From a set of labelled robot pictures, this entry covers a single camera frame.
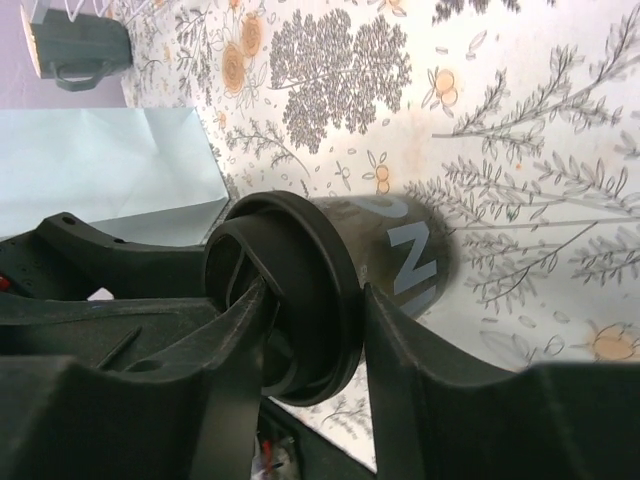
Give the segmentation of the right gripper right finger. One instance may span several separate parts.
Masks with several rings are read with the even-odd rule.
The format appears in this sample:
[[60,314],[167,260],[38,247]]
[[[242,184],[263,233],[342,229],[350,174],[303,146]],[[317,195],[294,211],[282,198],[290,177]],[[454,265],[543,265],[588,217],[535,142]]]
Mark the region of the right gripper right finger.
[[364,290],[381,479],[635,479],[639,367],[547,362],[510,372]]

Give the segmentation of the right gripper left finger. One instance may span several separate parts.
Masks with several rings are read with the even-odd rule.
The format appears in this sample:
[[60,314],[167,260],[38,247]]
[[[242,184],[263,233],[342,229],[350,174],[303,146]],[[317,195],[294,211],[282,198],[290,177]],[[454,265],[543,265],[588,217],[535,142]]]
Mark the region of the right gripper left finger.
[[114,356],[142,320],[201,319],[176,343],[123,371],[70,355],[1,360],[1,475],[5,479],[246,479],[251,474],[268,330],[262,281],[224,313],[208,298],[36,300],[5,294],[1,325],[122,321]]

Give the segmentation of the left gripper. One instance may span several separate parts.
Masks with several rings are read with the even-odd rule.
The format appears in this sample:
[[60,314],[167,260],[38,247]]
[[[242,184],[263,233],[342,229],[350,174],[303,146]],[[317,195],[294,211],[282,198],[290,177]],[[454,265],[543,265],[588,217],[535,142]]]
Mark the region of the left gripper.
[[374,480],[376,475],[271,400],[261,401],[253,479]]

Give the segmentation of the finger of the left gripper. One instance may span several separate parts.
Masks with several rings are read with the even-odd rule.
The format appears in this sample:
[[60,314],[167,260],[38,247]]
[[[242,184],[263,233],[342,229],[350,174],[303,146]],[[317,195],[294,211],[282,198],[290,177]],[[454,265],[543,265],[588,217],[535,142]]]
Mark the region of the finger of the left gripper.
[[1,242],[3,305],[85,302],[104,288],[116,299],[207,298],[205,248],[126,241],[63,212]]

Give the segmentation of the black coffee lid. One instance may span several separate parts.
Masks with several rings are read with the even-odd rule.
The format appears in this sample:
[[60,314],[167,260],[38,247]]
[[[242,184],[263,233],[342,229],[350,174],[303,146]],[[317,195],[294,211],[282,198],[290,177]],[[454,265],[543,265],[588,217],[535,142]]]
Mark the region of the black coffee lid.
[[263,393],[311,406],[339,393],[357,368],[364,336],[362,289],[336,228],[311,201],[286,191],[239,200],[209,237],[203,283],[225,311],[256,279],[278,308]]

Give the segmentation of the dark coffee cup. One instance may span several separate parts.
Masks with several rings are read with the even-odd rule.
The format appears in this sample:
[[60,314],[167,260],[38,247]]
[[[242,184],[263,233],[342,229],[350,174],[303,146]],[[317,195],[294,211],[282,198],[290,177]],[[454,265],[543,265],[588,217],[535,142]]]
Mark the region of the dark coffee cup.
[[314,198],[343,240],[361,283],[417,319],[444,294],[459,253],[443,215],[405,195]]

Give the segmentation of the light blue paper bag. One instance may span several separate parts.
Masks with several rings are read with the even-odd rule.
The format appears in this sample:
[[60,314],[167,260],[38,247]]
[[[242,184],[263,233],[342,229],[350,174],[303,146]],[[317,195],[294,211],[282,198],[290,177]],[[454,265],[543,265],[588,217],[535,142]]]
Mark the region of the light blue paper bag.
[[1,112],[3,238],[68,212],[124,240],[190,246],[228,200],[192,108]]

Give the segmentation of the grey straw holder cup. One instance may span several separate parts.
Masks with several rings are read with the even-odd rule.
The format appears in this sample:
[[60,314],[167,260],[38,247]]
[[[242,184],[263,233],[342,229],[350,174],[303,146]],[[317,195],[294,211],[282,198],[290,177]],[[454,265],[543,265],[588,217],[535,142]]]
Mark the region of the grey straw holder cup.
[[20,9],[35,74],[69,92],[95,88],[106,77],[133,65],[131,41],[122,23],[80,13],[70,20],[63,10]]

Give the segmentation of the floral table mat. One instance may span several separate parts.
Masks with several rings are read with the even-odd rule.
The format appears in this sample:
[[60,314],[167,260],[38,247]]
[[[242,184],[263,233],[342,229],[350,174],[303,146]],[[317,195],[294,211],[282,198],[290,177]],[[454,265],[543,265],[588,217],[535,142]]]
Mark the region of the floral table mat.
[[[116,1],[131,107],[192,106],[233,198],[405,195],[459,269],[418,324],[473,357],[639,367],[635,1]],[[366,363],[292,415],[377,474]]]

